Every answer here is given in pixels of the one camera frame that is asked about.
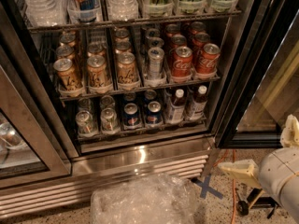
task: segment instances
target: silver can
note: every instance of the silver can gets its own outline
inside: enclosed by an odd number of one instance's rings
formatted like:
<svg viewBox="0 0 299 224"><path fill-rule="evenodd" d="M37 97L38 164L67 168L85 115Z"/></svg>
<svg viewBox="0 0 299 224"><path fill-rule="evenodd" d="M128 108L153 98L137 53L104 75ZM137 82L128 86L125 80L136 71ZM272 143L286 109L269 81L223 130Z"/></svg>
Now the silver can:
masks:
<svg viewBox="0 0 299 224"><path fill-rule="evenodd" d="M79 133L93 133L97 130L96 121L93 115L87 110L79 111L76 114L76 123Z"/></svg>
<svg viewBox="0 0 299 224"><path fill-rule="evenodd" d="M164 51L160 48L152 48L149 49L148 55L149 55L148 77L150 80L160 79L162 76Z"/></svg>
<svg viewBox="0 0 299 224"><path fill-rule="evenodd" d="M115 100L110 95L104 95L100 100L100 108L104 110L106 108L115 108Z"/></svg>
<svg viewBox="0 0 299 224"><path fill-rule="evenodd" d="M113 108L106 108L101 112L102 129L105 131L114 131L119 127L117 114Z"/></svg>

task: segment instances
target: display cooler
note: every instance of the display cooler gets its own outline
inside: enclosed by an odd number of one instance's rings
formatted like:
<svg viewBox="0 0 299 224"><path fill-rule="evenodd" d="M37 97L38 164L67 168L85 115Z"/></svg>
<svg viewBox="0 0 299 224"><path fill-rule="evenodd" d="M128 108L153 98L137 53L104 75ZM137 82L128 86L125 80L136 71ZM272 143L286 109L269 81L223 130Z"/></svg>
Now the display cooler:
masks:
<svg viewBox="0 0 299 224"><path fill-rule="evenodd" d="M0 218L89 201L95 189L142 175L206 176L221 148L280 147L282 124L297 110L298 0L167 0L156 7L132 0L129 15L111 0L98 0L92 15L78 14L71 0L55 1L56 13L37 17L25 0L0 0ZM86 16L94 19L82 22ZM163 37L168 23L181 31L194 21L221 51L217 69L207 76L191 67L176 77L164 41L162 73L153 81L145 68L145 27ZM121 29L135 56L130 76L120 68ZM76 36L71 61L78 82L64 82L57 68L66 65L57 51L65 34ZM89 65L101 63L89 59L91 44L106 51L101 85L91 76ZM183 106L172 119L169 91L184 90L188 103L200 85L207 88L204 112L187 119ZM160 104L159 122L149 118L149 91ZM132 93L139 114L129 119L124 97ZM105 96L114 99L113 129L103 119ZM82 99L93 123L81 129Z"/></svg>

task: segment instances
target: refrigerator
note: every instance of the refrigerator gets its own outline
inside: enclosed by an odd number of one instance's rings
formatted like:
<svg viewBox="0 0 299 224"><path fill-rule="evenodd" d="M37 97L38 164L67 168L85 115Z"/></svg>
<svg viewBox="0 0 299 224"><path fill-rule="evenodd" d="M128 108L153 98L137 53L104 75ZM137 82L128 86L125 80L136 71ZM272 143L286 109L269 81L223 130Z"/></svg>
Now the refrigerator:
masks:
<svg viewBox="0 0 299 224"><path fill-rule="evenodd" d="M238 0L229 12L154 18L140 11L125 21L111 19L107 0L100 2L101 21L34 26L24 0L0 0L0 126L5 131L0 133L0 218L89 201L95 189L143 175L209 175L222 148L281 147L287 115L296 115L298 0ZM215 76L184 83L167 77L151 87L138 66L140 85L132 91L142 100L145 91L155 90L163 104L166 89L204 84L204 116L179 123L163 118L159 127L148 127L142 115L140 127L126 129L121 103L131 91L116 79L113 32L127 27L138 51L142 26L162 29L165 23L191 21L203 22L221 49ZM59 37L68 31L79 34L83 50L94 34L104 39L111 90L91 92L85 84L79 96L60 92L53 64ZM107 94L115 98L120 131L102 133L98 116L99 133L79 135L78 100L91 99L99 112Z"/></svg>

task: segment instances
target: speckled floor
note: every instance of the speckled floor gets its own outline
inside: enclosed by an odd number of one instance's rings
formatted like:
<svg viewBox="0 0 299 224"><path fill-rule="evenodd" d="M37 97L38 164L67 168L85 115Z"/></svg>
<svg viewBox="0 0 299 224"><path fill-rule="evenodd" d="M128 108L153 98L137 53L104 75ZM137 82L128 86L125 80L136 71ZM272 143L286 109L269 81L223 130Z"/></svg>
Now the speckled floor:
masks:
<svg viewBox="0 0 299 224"><path fill-rule="evenodd" d="M271 150L237 150L236 160L254 159L256 163L260 163L261 159ZM232 161L232 152L225 161ZM207 223L231 223L233 213L233 194L232 180L226 177L218 168L214 168L211 172L211 177L199 179L199 184L207 184L209 188L201 188L194 184L197 195L197 212L194 215L196 224ZM236 183L241 195L246 198L251 188ZM296 222L288 215L288 213L279 208L275 214L268 219L267 216L272 209L251 209L247 216L235 215L235 223L255 224L255 223L271 223L271 224L295 224ZM80 203L76 205L52 209L49 211L39 212L23 217L13 217L5 221L0 221L3 224L85 224L90 223L90 204Z"/></svg>

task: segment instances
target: plastic bag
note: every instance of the plastic bag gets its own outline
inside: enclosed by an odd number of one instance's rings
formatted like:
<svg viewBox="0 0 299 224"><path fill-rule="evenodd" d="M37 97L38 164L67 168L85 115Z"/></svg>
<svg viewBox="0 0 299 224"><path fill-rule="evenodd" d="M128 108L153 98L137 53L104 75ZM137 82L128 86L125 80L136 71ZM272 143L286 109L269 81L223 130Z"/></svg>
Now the plastic bag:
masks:
<svg viewBox="0 0 299 224"><path fill-rule="evenodd" d="M192 182L165 174L141 177L93 193L92 224L194 224Z"/></svg>

